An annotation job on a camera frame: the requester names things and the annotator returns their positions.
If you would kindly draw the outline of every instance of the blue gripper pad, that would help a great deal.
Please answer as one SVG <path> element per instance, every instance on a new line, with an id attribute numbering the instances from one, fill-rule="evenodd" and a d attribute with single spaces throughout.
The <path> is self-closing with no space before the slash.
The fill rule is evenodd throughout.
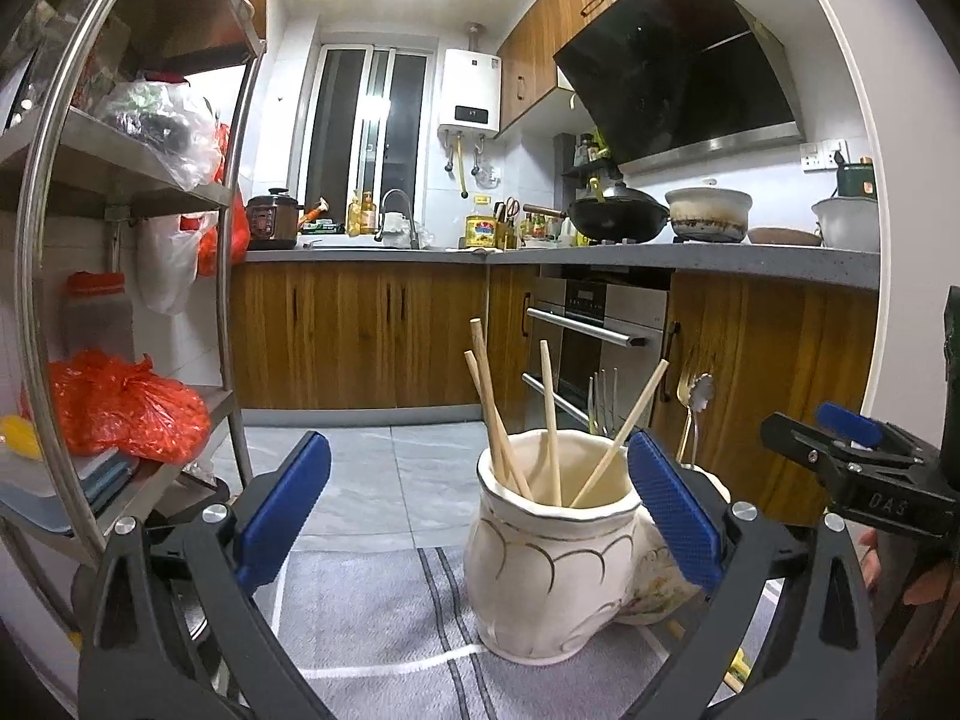
<path id="1" fill-rule="evenodd" d="M 651 437 L 639 432 L 627 447 L 627 468 L 683 577 L 712 592 L 723 580 L 720 535 L 680 479 L 675 464 Z"/>
<path id="2" fill-rule="evenodd" d="M 875 449 L 883 440 L 883 430 L 874 420 L 836 403 L 822 403 L 817 409 L 816 418 L 821 427 L 867 449 Z"/>
<path id="3" fill-rule="evenodd" d="M 280 466 L 270 493 L 234 538 L 236 577 L 247 594 L 253 595 L 258 587 L 277 579 L 330 479 L 330 445 L 319 433 L 308 433 L 294 453 Z M 257 477 L 254 483 L 260 479 L 263 477 Z"/>

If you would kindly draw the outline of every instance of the countertop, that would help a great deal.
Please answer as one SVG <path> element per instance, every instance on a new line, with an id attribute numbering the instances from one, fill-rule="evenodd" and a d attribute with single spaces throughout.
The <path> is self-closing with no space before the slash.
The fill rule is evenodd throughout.
<path id="1" fill-rule="evenodd" d="M 597 265 L 789 278 L 863 290 L 880 288 L 880 255 L 753 244 L 635 244 L 519 251 L 410 251 L 330 247 L 251 251 L 247 262 L 397 262 L 490 265 Z"/>

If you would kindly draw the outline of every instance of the black range hood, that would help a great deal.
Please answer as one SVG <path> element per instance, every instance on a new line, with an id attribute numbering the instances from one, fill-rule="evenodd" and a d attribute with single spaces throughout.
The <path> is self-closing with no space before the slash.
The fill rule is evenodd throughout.
<path id="1" fill-rule="evenodd" d="M 784 47 L 733 0 L 620 0 L 555 60 L 636 172 L 803 140 Z"/>

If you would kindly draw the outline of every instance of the white plastic bag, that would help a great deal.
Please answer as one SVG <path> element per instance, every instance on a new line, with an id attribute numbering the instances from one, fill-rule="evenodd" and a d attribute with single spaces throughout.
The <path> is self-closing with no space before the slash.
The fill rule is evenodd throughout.
<path id="1" fill-rule="evenodd" d="M 184 191 L 210 183 L 220 166 L 217 119 L 203 95 L 185 83 L 117 84 L 95 115 L 150 146 Z"/>
<path id="2" fill-rule="evenodd" d="M 184 312 L 190 286 L 197 278 L 197 252 L 203 233 L 216 223 L 216 212 L 191 214 L 196 230 L 181 230 L 181 216 L 141 221 L 136 247 L 137 280 L 144 304 L 157 314 Z"/>

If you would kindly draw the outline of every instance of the dish soap bottle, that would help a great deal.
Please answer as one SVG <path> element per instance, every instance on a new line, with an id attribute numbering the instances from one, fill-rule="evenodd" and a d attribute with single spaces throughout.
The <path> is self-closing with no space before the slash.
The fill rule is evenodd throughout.
<path id="1" fill-rule="evenodd" d="M 351 238 L 360 235 L 360 199 L 355 190 L 353 199 L 347 205 L 347 234 Z"/>
<path id="2" fill-rule="evenodd" d="M 365 191 L 360 203 L 360 232 L 363 235 L 376 233 L 376 203 L 372 191 Z"/>

